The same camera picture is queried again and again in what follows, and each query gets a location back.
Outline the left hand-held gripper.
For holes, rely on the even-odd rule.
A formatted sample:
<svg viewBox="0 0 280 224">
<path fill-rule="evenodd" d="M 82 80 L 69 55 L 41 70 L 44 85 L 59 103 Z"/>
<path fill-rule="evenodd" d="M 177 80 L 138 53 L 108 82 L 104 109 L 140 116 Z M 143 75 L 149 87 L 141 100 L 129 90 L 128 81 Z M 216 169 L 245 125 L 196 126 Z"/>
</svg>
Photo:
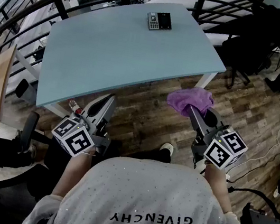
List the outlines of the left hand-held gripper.
<svg viewBox="0 0 280 224">
<path fill-rule="evenodd" d="M 81 108 L 74 99 L 68 100 L 72 113 L 52 130 L 52 135 L 72 157 L 95 147 L 100 155 L 106 153 L 111 139 L 106 125 L 111 119 L 117 98 L 115 94 L 101 96 Z"/>
</svg>

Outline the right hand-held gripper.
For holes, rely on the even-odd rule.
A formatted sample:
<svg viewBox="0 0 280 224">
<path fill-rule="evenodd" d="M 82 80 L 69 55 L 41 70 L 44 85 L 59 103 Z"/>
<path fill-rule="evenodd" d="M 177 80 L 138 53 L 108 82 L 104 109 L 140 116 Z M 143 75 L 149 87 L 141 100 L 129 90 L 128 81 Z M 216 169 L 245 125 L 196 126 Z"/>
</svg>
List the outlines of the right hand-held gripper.
<svg viewBox="0 0 280 224">
<path fill-rule="evenodd" d="M 218 169 L 234 164 L 248 150 L 239 133 L 224 123 L 217 111 L 208 108 L 203 114 L 189 105 L 188 116 L 194 119 L 195 140 L 191 145 L 194 162 L 210 161 Z"/>
</svg>

